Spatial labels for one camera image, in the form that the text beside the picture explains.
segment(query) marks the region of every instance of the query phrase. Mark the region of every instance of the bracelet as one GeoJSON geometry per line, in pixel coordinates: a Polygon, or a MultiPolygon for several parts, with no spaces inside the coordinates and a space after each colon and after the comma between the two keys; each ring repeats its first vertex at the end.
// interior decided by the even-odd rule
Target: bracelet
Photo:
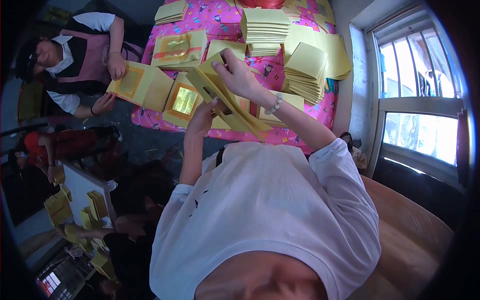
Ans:
{"type": "Polygon", "coordinates": [[[277,109],[280,108],[280,104],[282,104],[282,102],[283,102],[283,95],[281,93],[277,93],[276,96],[278,97],[278,99],[276,100],[275,106],[272,107],[271,110],[265,110],[265,115],[271,115],[274,112],[276,112],[277,109]]]}
{"type": "Polygon", "coordinates": [[[99,116],[99,115],[97,115],[96,113],[93,112],[93,106],[90,107],[90,112],[91,112],[92,115],[94,115],[95,117],[96,117],[96,116],[99,116]]]}

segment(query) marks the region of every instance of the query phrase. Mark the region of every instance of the red shirt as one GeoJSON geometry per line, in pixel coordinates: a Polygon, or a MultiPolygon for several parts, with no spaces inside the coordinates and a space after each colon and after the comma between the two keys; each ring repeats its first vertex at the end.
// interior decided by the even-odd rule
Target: red shirt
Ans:
{"type": "Polygon", "coordinates": [[[96,134],[93,130],[64,130],[56,134],[31,132],[25,137],[24,143],[29,152],[28,163],[36,165],[38,159],[40,164],[48,166],[48,155],[45,146],[38,145],[39,136],[48,137],[54,146],[54,159],[72,158],[81,156],[89,151],[96,144],[96,134]]]}
{"type": "Polygon", "coordinates": [[[40,159],[41,165],[48,166],[47,149],[45,148],[45,146],[38,145],[38,137],[41,135],[48,137],[52,141],[52,143],[55,143],[55,141],[57,140],[56,133],[38,133],[33,131],[27,134],[24,140],[24,144],[29,152],[27,162],[34,166],[38,162],[37,158],[40,159]]]}

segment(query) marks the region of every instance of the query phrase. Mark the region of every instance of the red string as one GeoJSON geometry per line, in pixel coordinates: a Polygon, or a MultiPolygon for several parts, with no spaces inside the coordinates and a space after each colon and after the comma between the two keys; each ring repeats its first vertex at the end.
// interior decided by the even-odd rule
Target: red string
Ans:
{"type": "Polygon", "coordinates": [[[260,6],[263,9],[277,9],[282,6],[285,0],[239,0],[239,2],[245,8],[255,8],[260,6]]]}

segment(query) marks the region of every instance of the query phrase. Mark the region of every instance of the black strap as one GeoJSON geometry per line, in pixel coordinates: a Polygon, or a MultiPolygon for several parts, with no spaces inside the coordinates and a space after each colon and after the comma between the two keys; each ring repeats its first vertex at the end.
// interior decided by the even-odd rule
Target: black strap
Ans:
{"type": "Polygon", "coordinates": [[[215,167],[218,167],[218,165],[220,165],[223,161],[223,152],[225,151],[225,147],[222,147],[219,151],[218,151],[218,154],[216,156],[216,165],[215,167]]]}
{"type": "Polygon", "coordinates": [[[130,46],[129,44],[123,42],[122,48],[124,48],[125,50],[130,51],[131,53],[135,54],[135,56],[138,57],[139,60],[142,59],[142,55],[137,50],[135,50],[135,48],[130,46]]]}

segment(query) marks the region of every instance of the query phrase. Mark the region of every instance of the hand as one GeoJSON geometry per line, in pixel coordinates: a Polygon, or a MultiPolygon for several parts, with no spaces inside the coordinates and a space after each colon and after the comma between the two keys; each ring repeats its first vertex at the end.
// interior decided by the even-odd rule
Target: hand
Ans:
{"type": "Polygon", "coordinates": [[[107,111],[111,111],[113,109],[113,103],[115,102],[115,97],[117,94],[115,93],[106,93],[105,95],[101,96],[95,104],[93,104],[92,111],[96,115],[101,115],[107,111]]]}
{"type": "Polygon", "coordinates": [[[48,171],[47,171],[47,178],[50,183],[53,183],[55,181],[55,178],[53,177],[53,167],[49,166],[48,171]]]}
{"type": "Polygon", "coordinates": [[[220,75],[227,89],[237,96],[261,105],[257,103],[257,94],[266,88],[255,79],[247,64],[239,60],[230,48],[222,50],[220,55],[228,65],[228,69],[221,61],[213,61],[212,68],[220,75]]]}
{"type": "Polygon", "coordinates": [[[125,76],[127,72],[127,64],[120,52],[109,53],[107,69],[112,80],[119,80],[125,76]]]}
{"type": "Polygon", "coordinates": [[[188,122],[188,128],[185,132],[186,136],[204,137],[207,135],[207,132],[212,128],[212,120],[216,117],[212,110],[217,105],[217,102],[217,98],[213,98],[212,102],[206,103],[203,101],[197,107],[192,119],[188,122]]]}

